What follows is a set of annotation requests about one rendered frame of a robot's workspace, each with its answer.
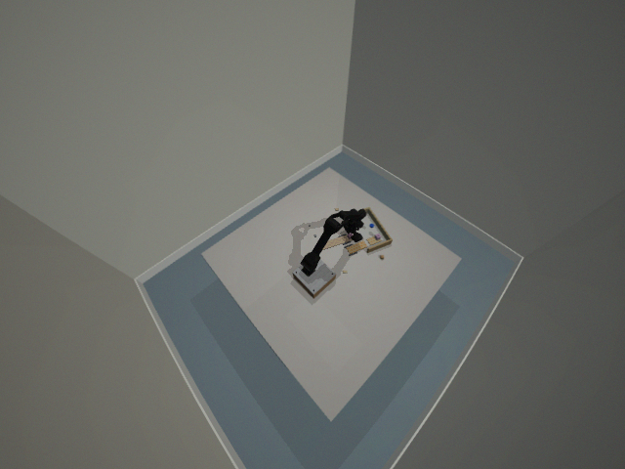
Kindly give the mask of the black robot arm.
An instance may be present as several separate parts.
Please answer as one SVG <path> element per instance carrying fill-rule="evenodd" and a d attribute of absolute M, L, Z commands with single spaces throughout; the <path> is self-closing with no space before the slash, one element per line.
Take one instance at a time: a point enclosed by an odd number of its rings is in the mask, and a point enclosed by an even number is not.
<path fill-rule="evenodd" d="M 303 266 L 302 272 L 306 276 L 310 276 L 315 272 L 318 261 L 320 260 L 320 252 L 324 248 L 325 244 L 329 240 L 330 236 L 338 232 L 343 228 L 344 222 L 349 220 L 348 223 L 351 227 L 357 227 L 357 230 L 363 227 L 364 223 L 361 221 L 366 216 L 365 209 L 360 209 L 359 211 L 352 209 L 350 211 L 340 211 L 339 213 L 332 214 L 329 218 L 326 219 L 325 224 L 323 226 L 323 234 L 318 240 L 312 252 L 305 255 L 304 259 L 300 263 Z M 337 222 L 334 218 L 340 217 L 344 221 L 342 224 Z"/>

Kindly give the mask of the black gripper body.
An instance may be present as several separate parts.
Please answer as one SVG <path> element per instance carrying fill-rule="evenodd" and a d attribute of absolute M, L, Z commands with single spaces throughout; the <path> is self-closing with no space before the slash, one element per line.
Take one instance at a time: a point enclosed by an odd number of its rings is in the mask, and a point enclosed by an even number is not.
<path fill-rule="evenodd" d="M 349 225 L 348 221 L 349 221 L 349 220 L 346 220 L 346 221 L 344 222 L 344 226 L 343 226 L 343 227 L 345 227 L 346 229 L 348 229 L 348 231 L 349 231 L 351 234 L 354 234 L 354 235 L 353 235 L 353 240 L 354 240 L 354 242 L 358 242 L 358 241 L 362 240 L 362 239 L 363 239 L 363 236 L 362 236 L 361 234 L 359 234 L 359 233 L 357 233 L 357 232 L 356 232 L 356 231 L 357 231 L 357 227 L 358 227 L 358 225 L 357 225 L 356 227 L 354 227 L 354 228 L 353 228 L 353 227 L 351 227 L 351 226 Z"/>

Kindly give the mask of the brown u-shaped low wall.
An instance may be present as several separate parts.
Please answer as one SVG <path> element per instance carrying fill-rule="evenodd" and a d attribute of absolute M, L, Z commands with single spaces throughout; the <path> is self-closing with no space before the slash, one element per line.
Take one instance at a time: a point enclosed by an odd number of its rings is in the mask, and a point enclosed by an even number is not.
<path fill-rule="evenodd" d="M 367 253 L 391 244 L 393 238 L 380 222 L 371 206 L 363 209 L 365 209 L 367 215 L 361 220 L 364 225 L 358 230 L 358 233 L 363 236 L 363 241 L 368 247 Z M 374 224 L 374 228 L 370 228 L 370 224 Z"/>

